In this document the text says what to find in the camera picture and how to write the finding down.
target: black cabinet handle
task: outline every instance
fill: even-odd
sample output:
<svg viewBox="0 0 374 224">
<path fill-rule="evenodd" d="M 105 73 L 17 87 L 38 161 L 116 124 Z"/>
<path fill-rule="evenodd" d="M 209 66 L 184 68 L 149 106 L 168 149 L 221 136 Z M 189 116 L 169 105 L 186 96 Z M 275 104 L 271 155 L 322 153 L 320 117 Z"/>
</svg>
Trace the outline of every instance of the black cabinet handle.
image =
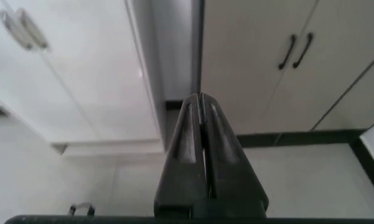
<svg viewBox="0 0 374 224">
<path fill-rule="evenodd" d="M 289 56 L 290 56 L 290 54 L 291 54 L 291 52 L 292 52 L 292 49 L 293 49 L 294 43 L 296 42 L 296 35 L 293 34 L 293 35 L 291 36 L 291 41 L 292 41 L 292 42 L 291 42 L 291 46 L 290 46 L 290 48 L 289 48 L 289 50 L 288 50 L 288 53 L 286 54 L 286 57 L 285 57 L 284 61 L 278 65 L 278 68 L 279 68 L 280 70 L 282 70 L 282 69 L 285 67 L 286 61 L 288 60 L 288 58 L 289 58 Z"/>
<path fill-rule="evenodd" d="M 297 62 L 293 63 L 293 68 L 297 68 L 300 65 L 301 60 L 303 59 L 304 55 L 306 54 L 307 49 L 310 47 L 310 44 L 311 44 L 313 38 L 314 38 L 313 33 L 310 32 L 310 33 L 307 34 L 307 44 L 306 44 L 306 47 L 304 48 L 303 53 L 301 54 L 299 60 Z"/>
</svg>

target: white cabinet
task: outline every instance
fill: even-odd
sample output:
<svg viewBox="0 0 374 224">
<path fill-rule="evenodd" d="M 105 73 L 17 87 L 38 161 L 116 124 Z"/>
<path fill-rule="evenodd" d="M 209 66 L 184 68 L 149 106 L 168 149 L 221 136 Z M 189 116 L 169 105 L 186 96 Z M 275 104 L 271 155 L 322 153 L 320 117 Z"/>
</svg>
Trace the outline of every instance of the white cabinet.
<svg viewBox="0 0 374 224">
<path fill-rule="evenodd" d="M 44 57 L 102 140 L 159 138 L 124 1 L 7 2 L 41 30 Z"/>
<path fill-rule="evenodd" d="M 374 59 L 374 0 L 207 1 L 204 23 L 202 91 L 237 134 L 310 131 Z"/>
<path fill-rule="evenodd" d="M 260 131 L 266 110 L 315 1 L 228 1 L 205 3 L 202 92 L 216 98 L 237 134 Z"/>
<path fill-rule="evenodd" d="M 2 0 L 0 11 L 13 22 L 0 23 L 1 105 L 84 154 L 164 151 L 150 1 Z"/>
<path fill-rule="evenodd" d="M 369 128 L 374 124 L 374 64 L 315 130 Z"/>
<path fill-rule="evenodd" d="M 7 12 L 0 2 L 1 11 Z M 10 29 L 19 33 L 8 22 Z M 97 140 L 96 132 L 44 59 L 35 50 L 22 48 L 1 21 L 0 105 L 48 142 Z"/>
<path fill-rule="evenodd" d="M 302 37 L 314 39 L 288 66 L 261 132 L 309 131 L 374 59 L 374 1 L 319 1 Z M 302 39 L 291 57 L 297 62 Z"/>
</svg>

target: cabinet handle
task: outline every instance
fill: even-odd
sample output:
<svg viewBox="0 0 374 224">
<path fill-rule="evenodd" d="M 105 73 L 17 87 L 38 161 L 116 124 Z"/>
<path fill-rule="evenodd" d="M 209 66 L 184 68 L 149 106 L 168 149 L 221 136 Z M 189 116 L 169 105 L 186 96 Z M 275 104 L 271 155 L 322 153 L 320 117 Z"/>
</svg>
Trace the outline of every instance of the cabinet handle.
<svg viewBox="0 0 374 224">
<path fill-rule="evenodd" d="M 300 65 L 301 60 L 303 59 L 304 55 L 306 54 L 307 49 L 310 47 L 310 44 L 311 44 L 313 38 L 314 38 L 314 35 L 313 35 L 312 32 L 310 32 L 310 33 L 307 34 L 307 44 L 306 44 L 306 47 L 304 48 L 303 53 L 301 54 L 299 60 L 297 62 L 293 63 L 293 68 L 297 68 Z"/>
<path fill-rule="evenodd" d="M 285 64 L 286 64 L 286 62 L 287 62 L 287 60 L 288 60 L 288 58 L 289 58 L 289 56 L 290 56 L 290 54 L 292 52 L 292 49 L 294 47 L 294 43 L 295 42 L 296 42 L 296 35 L 293 34 L 291 36 L 291 46 L 289 47 L 288 53 L 286 54 L 286 57 L 285 57 L 284 61 L 278 65 L 278 68 L 280 70 L 282 70 L 285 67 Z"/>
<path fill-rule="evenodd" d="M 8 33 L 14 38 L 14 40 L 24 49 L 30 50 L 33 45 L 26 41 L 22 34 L 17 30 L 15 22 L 12 20 L 11 16 L 8 15 L 6 11 L 0 11 L 0 20 L 2 24 L 7 29 Z"/>
<path fill-rule="evenodd" d="M 28 16 L 25 9 L 18 9 L 16 14 L 18 16 L 19 22 L 25 28 L 26 32 L 30 35 L 33 41 L 41 49 L 46 49 L 48 47 L 46 39 L 44 38 L 43 34 L 41 33 L 37 25 Z"/>
</svg>

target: white floor tile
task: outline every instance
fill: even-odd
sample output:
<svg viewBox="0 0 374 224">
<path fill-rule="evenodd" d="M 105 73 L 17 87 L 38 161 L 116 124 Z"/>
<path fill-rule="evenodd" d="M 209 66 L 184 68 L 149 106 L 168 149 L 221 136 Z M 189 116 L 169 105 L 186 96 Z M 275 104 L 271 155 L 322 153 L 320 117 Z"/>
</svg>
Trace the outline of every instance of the white floor tile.
<svg viewBox="0 0 374 224">
<path fill-rule="evenodd" d="M 105 215 L 153 216 L 154 198 L 165 159 L 165 155 L 149 155 L 122 162 L 116 168 Z"/>
<path fill-rule="evenodd" d="M 347 144 L 245 149 L 268 217 L 374 218 L 374 187 Z"/>
<path fill-rule="evenodd" d="M 0 223 L 20 214 L 66 215 L 72 203 L 108 202 L 115 167 L 74 164 L 12 118 L 0 118 Z"/>
</svg>

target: silver cabinet handle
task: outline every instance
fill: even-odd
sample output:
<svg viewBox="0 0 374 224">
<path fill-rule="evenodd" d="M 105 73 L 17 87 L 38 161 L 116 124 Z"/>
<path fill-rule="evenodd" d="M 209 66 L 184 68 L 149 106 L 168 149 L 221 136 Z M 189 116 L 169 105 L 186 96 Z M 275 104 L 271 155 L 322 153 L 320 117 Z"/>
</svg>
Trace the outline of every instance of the silver cabinet handle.
<svg viewBox="0 0 374 224">
<path fill-rule="evenodd" d="M 26 50 L 30 50 L 33 48 L 33 45 L 29 43 L 25 38 L 22 36 L 22 34 L 17 30 L 15 22 L 12 20 L 12 18 L 8 15 L 6 11 L 0 11 L 0 20 L 3 23 L 3 25 L 6 27 L 8 33 L 11 34 L 12 38 L 18 44 L 23 47 Z"/>
<path fill-rule="evenodd" d="M 47 41 L 44 38 L 43 34 L 36 26 L 36 24 L 32 21 L 29 15 L 26 13 L 25 9 L 18 9 L 17 17 L 19 22 L 25 28 L 26 32 L 30 35 L 33 41 L 41 48 L 46 49 L 48 47 Z"/>
</svg>

